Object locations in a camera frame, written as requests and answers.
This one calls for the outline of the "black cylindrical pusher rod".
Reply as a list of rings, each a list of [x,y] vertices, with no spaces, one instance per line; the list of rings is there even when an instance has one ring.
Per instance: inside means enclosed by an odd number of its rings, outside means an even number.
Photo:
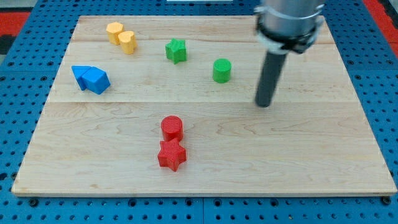
[[[286,56],[267,51],[255,97],[258,106],[266,108],[271,105]]]

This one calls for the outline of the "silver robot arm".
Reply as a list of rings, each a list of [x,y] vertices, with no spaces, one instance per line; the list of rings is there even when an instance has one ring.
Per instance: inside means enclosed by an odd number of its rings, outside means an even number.
[[[256,33],[266,46],[255,102],[271,105],[289,52],[304,53],[316,41],[325,0],[263,0],[254,8]]]

